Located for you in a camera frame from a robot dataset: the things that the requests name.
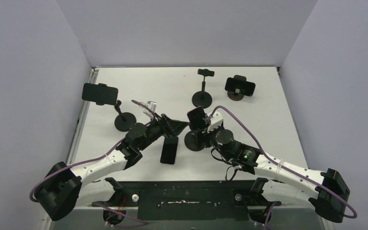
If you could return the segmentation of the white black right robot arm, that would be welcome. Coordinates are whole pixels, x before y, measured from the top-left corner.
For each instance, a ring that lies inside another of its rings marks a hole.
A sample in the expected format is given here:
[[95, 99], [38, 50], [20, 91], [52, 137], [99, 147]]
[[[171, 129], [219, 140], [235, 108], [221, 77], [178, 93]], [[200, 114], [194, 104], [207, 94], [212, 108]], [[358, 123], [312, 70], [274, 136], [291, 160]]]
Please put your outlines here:
[[235, 169], [263, 176], [250, 191], [255, 204], [265, 201], [297, 204], [334, 223], [349, 217], [345, 211], [350, 189], [337, 170], [329, 168], [323, 172], [282, 161], [260, 148], [235, 140], [223, 125], [198, 128], [194, 135], [198, 145], [211, 147], [221, 155], [222, 161]]

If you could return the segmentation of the black round-base phone stand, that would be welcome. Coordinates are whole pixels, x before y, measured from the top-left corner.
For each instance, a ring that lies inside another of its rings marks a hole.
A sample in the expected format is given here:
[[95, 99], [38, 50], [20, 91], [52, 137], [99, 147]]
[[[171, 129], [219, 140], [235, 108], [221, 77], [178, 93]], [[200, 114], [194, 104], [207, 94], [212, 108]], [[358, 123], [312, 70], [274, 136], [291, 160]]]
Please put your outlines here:
[[212, 105], [212, 96], [206, 92], [206, 77], [214, 77], [215, 72], [208, 69], [198, 69], [198, 75], [203, 76], [201, 91], [198, 91], [192, 96], [192, 104], [195, 107], [201, 106], [202, 108], [208, 108]]

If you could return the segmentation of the purple cased phone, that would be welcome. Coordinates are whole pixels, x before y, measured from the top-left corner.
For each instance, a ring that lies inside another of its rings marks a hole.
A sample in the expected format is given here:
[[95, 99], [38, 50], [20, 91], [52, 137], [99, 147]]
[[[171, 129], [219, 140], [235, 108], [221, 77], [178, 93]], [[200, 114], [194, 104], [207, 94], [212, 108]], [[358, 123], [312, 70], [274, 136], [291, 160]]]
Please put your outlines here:
[[201, 130], [207, 127], [207, 123], [205, 121], [206, 114], [204, 109], [201, 106], [198, 106], [187, 113], [187, 117], [189, 120], [189, 128], [192, 131]]

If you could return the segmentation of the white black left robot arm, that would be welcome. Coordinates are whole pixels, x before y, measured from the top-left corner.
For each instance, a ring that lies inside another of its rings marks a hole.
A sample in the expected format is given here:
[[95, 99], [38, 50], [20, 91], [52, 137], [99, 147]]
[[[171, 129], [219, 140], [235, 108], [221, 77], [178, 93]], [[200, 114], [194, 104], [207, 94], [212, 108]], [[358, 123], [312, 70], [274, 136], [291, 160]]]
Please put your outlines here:
[[98, 179], [134, 166], [142, 158], [142, 150], [160, 137], [179, 136], [188, 125], [165, 114], [157, 115], [146, 124], [136, 123], [104, 155], [71, 165], [63, 161], [55, 164], [32, 188], [29, 198], [39, 203], [54, 221], [64, 218], [77, 206], [95, 201], [116, 206], [123, 199], [122, 191], [110, 178], [105, 182]]

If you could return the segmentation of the silver-edged black phone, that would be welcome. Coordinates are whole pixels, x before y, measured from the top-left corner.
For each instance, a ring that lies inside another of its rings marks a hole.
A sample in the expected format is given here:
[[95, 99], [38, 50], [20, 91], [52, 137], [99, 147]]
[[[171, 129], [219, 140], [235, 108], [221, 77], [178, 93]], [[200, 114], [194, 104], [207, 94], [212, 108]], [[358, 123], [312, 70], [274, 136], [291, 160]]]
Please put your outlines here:
[[160, 163], [170, 165], [175, 164], [178, 141], [179, 141], [178, 137], [164, 139]]

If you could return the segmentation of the black ball-joint phone stand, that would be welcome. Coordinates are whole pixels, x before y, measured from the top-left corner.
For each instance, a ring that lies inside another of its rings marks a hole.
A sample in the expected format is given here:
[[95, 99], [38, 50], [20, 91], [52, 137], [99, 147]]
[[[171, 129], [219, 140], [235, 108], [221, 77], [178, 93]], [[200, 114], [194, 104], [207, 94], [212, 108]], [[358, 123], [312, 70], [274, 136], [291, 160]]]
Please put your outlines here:
[[207, 128], [189, 131], [184, 137], [185, 146], [194, 152], [210, 148]]

